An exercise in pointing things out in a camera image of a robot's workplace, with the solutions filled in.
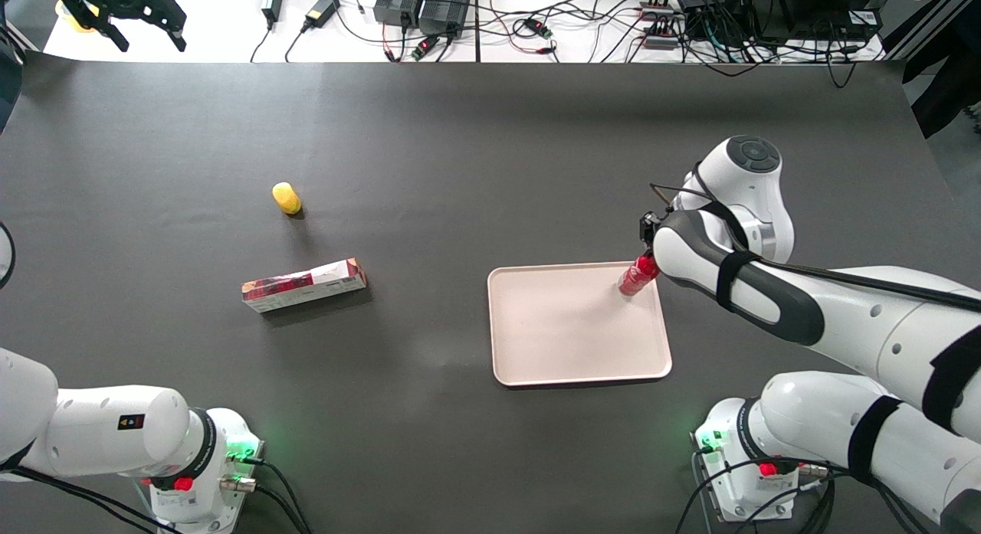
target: black strap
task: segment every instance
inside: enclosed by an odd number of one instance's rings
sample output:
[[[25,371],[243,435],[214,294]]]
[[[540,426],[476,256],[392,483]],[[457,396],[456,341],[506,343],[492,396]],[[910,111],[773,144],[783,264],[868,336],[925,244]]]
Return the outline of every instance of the black strap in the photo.
[[[729,210],[728,206],[722,205],[721,202],[714,200],[709,201],[708,205],[702,206],[698,210],[704,210],[713,216],[721,218],[726,223],[726,226],[729,226],[729,231],[732,231],[736,241],[739,241],[739,244],[742,244],[743,248],[750,248],[750,240],[747,240],[743,226],[740,226],[739,220],[736,219],[736,215],[733,214],[732,210]]]
[[[930,365],[933,373],[923,391],[923,415],[953,433],[950,416],[957,399],[981,368],[981,326],[947,346]]]
[[[13,456],[8,457],[3,464],[0,464],[0,472],[10,471],[17,468],[18,465],[21,464],[21,460],[24,460],[24,458],[28,456],[28,452],[31,451],[31,446],[34,446],[34,441],[31,441],[27,447],[24,447],[24,450],[20,450],[16,454],[13,454]]]
[[[759,258],[760,256],[749,251],[735,251],[731,252],[731,254],[726,254],[726,257],[722,259],[722,263],[719,264],[719,277],[715,283],[716,303],[719,303],[725,310],[733,311],[731,297],[736,275],[739,275],[740,269],[747,265],[747,263]]]
[[[743,402],[743,407],[739,408],[739,413],[736,414],[736,433],[739,435],[739,442],[743,445],[743,451],[746,451],[746,456],[750,460],[759,460],[763,457],[770,457],[768,453],[765,453],[763,449],[760,449],[753,440],[753,434],[750,433],[750,409],[756,404],[759,398],[746,398]]]
[[[879,397],[874,404],[858,420],[855,430],[851,431],[848,440],[848,471],[858,482],[871,486],[875,481],[872,476],[872,451],[875,450],[875,440],[879,437],[883,423],[900,406],[896,398]]]

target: gray tablecloth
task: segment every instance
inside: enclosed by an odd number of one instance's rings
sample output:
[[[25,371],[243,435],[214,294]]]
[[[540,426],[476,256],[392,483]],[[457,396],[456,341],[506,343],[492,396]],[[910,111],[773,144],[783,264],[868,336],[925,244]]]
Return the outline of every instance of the gray tablecloth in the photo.
[[[844,77],[840,70],[838,77]],[[151,384],[240,411],[318,533],[670,532],[687,433],[783,371],[842,367],[663,280],[663,381],[511,391],[487,273],[631,259],[648,182],[727,136],[780,147],[794,260],[981,286],[897,66],[164,65],[31,57],[0,139],[18,266],[0,343],[67,388]],[[270,197],[294,184],[305,218]],[[356,256],[370,292],[261,316],[245,280]],[[85,479],[136,502],[125,479]],[[0,530],[129,532],[42,486]],[[700,510],[687,532],[702,532]],[[898,532],[841,482],[831,532]],[[287,531],[260,496],[239,532]],[[787,532],[766,524],[761,532]]]

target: cardboard box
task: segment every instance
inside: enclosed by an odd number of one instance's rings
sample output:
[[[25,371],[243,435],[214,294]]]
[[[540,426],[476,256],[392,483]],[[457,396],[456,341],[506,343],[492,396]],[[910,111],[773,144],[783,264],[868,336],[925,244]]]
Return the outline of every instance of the cardboard box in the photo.
[[[250,280],[242,284],[242,303],[267,312],[368,286],[358,261],[348,258],[305,272]]]

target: tray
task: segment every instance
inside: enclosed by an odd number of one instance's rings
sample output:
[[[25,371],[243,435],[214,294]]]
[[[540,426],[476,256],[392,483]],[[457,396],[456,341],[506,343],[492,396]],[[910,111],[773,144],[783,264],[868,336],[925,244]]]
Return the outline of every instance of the tray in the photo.
[[[487,276],[494,377],[507,386],[658,379],[671,371],[656,280],[617,289],[631,262],[498,268]]]

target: connector plug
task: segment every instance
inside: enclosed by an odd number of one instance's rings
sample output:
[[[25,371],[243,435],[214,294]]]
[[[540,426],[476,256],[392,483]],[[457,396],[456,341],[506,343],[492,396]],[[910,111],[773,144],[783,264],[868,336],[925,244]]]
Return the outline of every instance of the connector plug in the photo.
[[[419,45],[412,50],[412,58],[419,61],[423,57],[428,55],[428,52],[435,48],[435,45],[439,42],[439,36],[428,36],[424,41],[419,42]]]
[[[549,27],[546,27],[541,21],[536,21],[535,18],[525,18],[522,24],[532,32],[535,32],[535,34],[542,36],[542,38],[551,38],[552,32],[549,30]]]

